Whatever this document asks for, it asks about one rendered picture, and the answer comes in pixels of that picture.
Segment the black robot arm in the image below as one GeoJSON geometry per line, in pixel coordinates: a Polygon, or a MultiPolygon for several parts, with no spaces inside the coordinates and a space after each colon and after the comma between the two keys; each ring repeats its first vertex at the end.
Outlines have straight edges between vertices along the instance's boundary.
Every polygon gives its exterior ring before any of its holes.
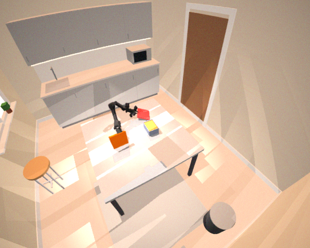
{"type": "MultiPolygon", "coordinates": [[[[127,112],[130,112],[130,106],[129,106],[129,103],[125,103],[125,105],[122,105],[120,103],[118,103],[117,101],[115,102],[111,102],[109,103],[109,109],[111,109],[111,112],[112,112],[112,115],[113,115],[113,118],[114,118],[114,130],[116,130],[117,134],[121,133],[122,130],[121,130],[121,122],[118,120],[118,117],[117,117],[117,114],[116,114],[116,111],[115,111],[115,105],[120,107],[123,111],[125,111],[126,113],[127,112]]],[[[133,116],[135,116],[136,112],[135,111],[131,111],[131,113],[133,116]]]]}

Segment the red rectangular lid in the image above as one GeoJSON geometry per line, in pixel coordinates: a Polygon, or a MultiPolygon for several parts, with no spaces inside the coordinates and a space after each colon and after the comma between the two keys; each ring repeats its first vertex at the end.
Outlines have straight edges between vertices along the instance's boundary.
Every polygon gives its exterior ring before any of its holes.
{"type": "Polygon", "coordinates": [[[137,108],[137,118],[149,120],[149,111],[141,108],[137,108]]]}

